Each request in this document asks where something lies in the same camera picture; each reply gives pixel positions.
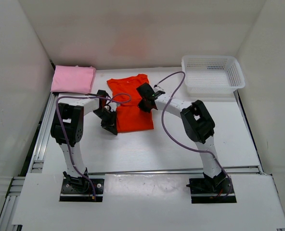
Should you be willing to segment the orange t shirt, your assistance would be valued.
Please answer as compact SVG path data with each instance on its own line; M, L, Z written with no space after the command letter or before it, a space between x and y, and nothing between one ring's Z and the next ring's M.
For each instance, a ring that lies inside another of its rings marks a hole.
M118 102L124 102L131 97L128 103L117 106L117 131L135 132L154 129L152 114L139 109L138 103L142 99L137 92L137 88L149 83L146 74L137 76L110 79L107 81L108 87L112 91L113 97Z

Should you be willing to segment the pink t shirt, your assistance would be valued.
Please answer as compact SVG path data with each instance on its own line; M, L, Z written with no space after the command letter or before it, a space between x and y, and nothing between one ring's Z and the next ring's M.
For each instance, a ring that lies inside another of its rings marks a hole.
M91 93L96 69L57 65L52 79L51 92Z

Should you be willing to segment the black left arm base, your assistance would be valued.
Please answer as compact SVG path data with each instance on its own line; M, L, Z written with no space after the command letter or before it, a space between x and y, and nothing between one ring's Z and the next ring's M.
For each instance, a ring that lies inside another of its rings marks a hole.
M84 177L72 177L63 172L64 178L60 191L60 202L102 202L104 179L86 180Z

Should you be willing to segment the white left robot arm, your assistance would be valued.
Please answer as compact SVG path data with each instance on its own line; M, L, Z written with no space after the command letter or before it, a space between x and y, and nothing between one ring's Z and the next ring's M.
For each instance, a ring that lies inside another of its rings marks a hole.
M73 187L79 193L89 188L88 170L83 163L80 141L84 131L84 116L89 113L100 118L100 125L117 135L117 112L110 104L119 104L104 90L86 96L61 96L56 100L51 136L60 145L67 171L64 175L73 180Z

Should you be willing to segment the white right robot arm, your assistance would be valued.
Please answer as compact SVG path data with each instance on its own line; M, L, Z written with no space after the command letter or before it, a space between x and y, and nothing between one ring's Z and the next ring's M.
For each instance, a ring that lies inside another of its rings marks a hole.
M153 109L161 110L161 124L169 138L179 146L200 154L205 188L212 193L218 191L222 187L226 174L219 164L214 145L215 122L204 103L201 100L188 102L176 99L167 95L164 91L154 91L147 83L140 85L136 90L142 98L138 103L138 107L148 113ZM164 123L164 114L166 112L182 120L186 135L196 144L197 149L187 147L173 138Z

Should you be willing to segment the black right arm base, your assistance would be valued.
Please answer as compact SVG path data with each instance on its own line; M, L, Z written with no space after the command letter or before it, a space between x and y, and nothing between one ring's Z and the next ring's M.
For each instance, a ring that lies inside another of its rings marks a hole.
M237 203L232 181L224 173L214 178L203 174L203 178L190 178L186 185L190 189L192 204Z

